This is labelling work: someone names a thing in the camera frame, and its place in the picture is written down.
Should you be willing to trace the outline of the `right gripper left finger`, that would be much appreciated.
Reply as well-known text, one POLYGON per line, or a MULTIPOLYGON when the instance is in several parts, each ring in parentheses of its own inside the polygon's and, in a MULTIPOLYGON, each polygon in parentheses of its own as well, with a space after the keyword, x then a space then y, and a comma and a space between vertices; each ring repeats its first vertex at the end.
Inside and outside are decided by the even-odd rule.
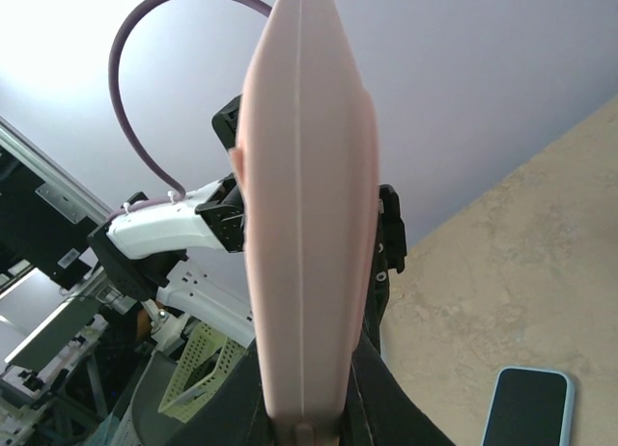
POLYGON ((171 446, 263 446, 274 443, 255 344, 249 346, 213 398, 168 440, 171 446))

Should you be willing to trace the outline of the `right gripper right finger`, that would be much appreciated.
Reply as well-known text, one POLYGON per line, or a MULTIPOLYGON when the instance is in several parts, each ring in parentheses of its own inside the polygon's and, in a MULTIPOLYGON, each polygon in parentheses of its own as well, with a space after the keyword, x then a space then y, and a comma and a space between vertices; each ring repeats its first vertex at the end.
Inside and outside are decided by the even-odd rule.
POLYGON ((351 359, 342 445, 441 446, 453 441, 407 396, 368 339, 351 359))

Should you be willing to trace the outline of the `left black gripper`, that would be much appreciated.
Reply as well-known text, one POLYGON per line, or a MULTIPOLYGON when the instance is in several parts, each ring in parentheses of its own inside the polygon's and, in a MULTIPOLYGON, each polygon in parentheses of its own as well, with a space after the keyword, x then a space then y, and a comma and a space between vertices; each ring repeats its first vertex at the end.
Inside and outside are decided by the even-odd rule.
POLYGON ((390 184, 379 187, 379 216, 374 257, 373 279, 386 282, 388 271, 402 273, 406 267, 406 226, 401 215, 400 197, 390 184))

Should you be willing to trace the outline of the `phone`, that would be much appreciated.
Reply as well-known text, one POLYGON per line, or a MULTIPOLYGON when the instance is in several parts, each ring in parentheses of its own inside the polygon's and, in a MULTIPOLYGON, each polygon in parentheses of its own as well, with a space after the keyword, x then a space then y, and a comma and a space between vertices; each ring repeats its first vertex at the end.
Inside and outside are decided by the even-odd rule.
POLYGON ((335 445, 378 217, 376 114, 334 0, 276 0, 231 159, 267 415, 279 445, 335 445))
POLYGON ((483 446, 569 446, 576 385, 563 372, 507 366, 497 375, 483 446))

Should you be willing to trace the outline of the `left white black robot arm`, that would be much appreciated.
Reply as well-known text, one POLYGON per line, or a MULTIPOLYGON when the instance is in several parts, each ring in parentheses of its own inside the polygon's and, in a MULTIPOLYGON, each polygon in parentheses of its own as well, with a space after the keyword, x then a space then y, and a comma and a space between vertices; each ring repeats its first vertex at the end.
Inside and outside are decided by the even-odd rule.
MULTIPOLYGON (((236 143, 240 96, 211 120, 225 150, 236 143)), ((188 192, 182 201, 148 200, 139 192, 88 237, 113 286, 142 303, 164 305, 202 321, 247 348, 255 338, 248 299, 217 286, 190 261, 187 249, 240 253, 244 206, 234 174, 188 192)), ((379 188, 379 222, 363 330, 379 351, 380 324, 390 295, 389 270, 405 270, 407 239, 399 195, 379 188)))

